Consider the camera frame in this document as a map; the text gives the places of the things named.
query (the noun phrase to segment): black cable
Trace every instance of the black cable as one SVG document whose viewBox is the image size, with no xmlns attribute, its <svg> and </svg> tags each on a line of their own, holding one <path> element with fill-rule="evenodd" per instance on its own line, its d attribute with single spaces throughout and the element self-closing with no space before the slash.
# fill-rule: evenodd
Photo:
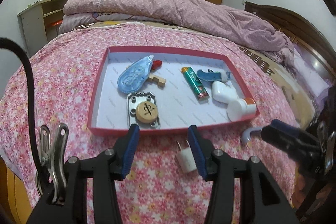
<svg viewBox="0 0 336 224">
<path fill-rule="evenodd" d="M 45 176 L 45 173 L 43 172 L 43 168 L 40 162 L 35 135 L 35 95 L 33 70 L 30 65 L 28 56 L 18 44 L 10 39 L 0 37 L 0 48 L 13 52 L 20 59 L 25 69 L 28 89 L 28 129 L 30 149 L 33 156 L 34 164 L 41 179 L 41 185 L 43 189 L 46 189 L 46 187 L 49 185 L 49 182 L 47 177 Z"/>
</svg>

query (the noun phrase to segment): white pillow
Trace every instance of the white pillow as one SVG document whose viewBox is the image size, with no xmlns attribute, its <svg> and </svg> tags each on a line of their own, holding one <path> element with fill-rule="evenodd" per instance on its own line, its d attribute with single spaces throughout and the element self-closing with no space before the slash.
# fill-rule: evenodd
<svg viewBox="0 0 336 224">
<path fill-rule="evenodd" d="M 323 81 L 323 79 L 318 75 L 315 70 L 309 68 L 306 62 L 302 59 L 301 55 L 295 49 L 294 67 L 302 75 L 306 84 L 310 87 L 311 91 L 316 97 L 318 97 L 323 90 L 329 87 L 328 84 Z"/>
</svg>

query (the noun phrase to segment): screw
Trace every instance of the screw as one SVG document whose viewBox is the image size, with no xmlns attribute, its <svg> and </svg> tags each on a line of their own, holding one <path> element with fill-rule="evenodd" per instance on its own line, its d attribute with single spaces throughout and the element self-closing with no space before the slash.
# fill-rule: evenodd
<svg viewBox="0 0 336 224">
<path fill-rule="evenodd" d="M 251 162 L 253 162 L 254 164 L 257 164 L 258 162 L 260 162 L 260 158 L 258 158 L 257 156 L 252 156 Z"/>
<path fill-rule="evenodd" d="M 68 162 L 69 162 L 70 164 L 74 164 L 76 161 L 77 161 L 77 158 L 76 158 L 76 157 L 71 157 L 71 158 L 68 159 Z"/>
<path fill-rule="evenodd" d="M 105 150 L 105 155 L 112 156 L 114 154 L 114 149 L 109 148 Z"/>
<path fill-rule="evenodd" d="M 224 154 L 223 150 L 221 150 L 221 149 L 215 149 L 215 150 L 213 151 L 213 153 L 214 153 L 216 156 L 221 156 L 221 155 Z"/>
</svg>

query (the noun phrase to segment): blue correction tape dispenser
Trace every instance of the blue correction tape dispenser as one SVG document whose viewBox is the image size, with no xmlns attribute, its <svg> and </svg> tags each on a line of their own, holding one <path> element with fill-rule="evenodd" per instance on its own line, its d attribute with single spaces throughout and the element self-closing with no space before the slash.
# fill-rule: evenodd
<svg viewBox="0 0 336 224">
<path fill-rule="evenodd" d="M 148 79 L 154 55 L 146 56 L 130 65 L 118 78 L 118 88 L 129 94 L 137 92 Z"/>
</svg>

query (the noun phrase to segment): headboard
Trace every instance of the headboard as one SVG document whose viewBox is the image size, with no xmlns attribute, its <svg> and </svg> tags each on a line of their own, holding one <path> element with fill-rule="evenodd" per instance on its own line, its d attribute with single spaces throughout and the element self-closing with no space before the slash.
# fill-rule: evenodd
<svg viewBox="0 0 336 224">
<path fill-rule="evenodd" d="M 245 10 L 267 20 L 294 43 L 307 50 L 336 79 L 336 53 L 323 34 L 301 15 L 285 8 L 245 3 Z"/>
</svg>

